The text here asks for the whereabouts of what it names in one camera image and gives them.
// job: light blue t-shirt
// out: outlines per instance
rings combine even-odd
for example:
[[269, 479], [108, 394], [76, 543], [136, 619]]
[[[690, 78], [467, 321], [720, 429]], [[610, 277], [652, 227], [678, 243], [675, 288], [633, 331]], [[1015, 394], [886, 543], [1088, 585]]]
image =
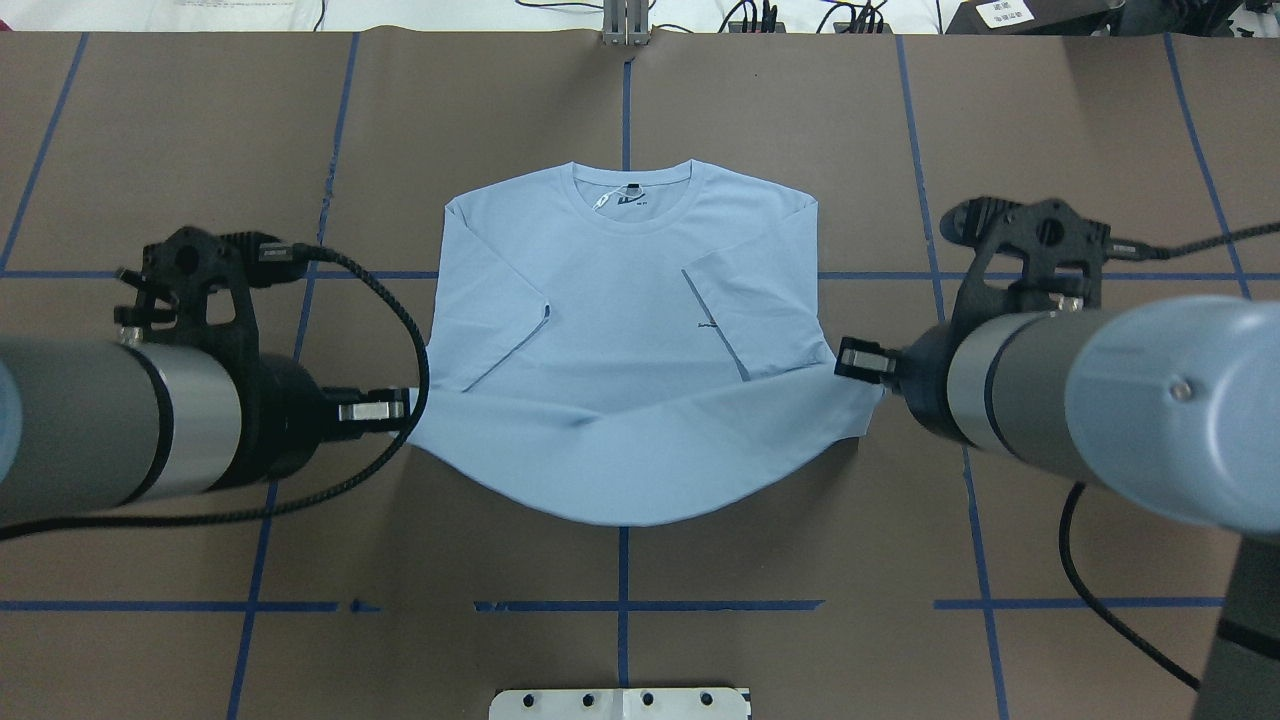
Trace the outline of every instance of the light blue t-shirt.
[[882, 391], [833, 373], [817, 222], [809, 195], [698, 160], [454, 199], [411, 442], [531, 507], [654, 525], [865, 433]]

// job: white label sticker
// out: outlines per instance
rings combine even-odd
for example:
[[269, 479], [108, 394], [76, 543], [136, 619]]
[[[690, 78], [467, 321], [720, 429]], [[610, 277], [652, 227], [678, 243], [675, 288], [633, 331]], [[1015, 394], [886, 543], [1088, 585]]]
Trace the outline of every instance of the white label sticker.
[[982, 22], [987, 23], [989, 28], [1015, 26], [1036, 19], [1023, 0], [996, 0], [996, 3], [978, 5], [977, 10], [982, 15]]

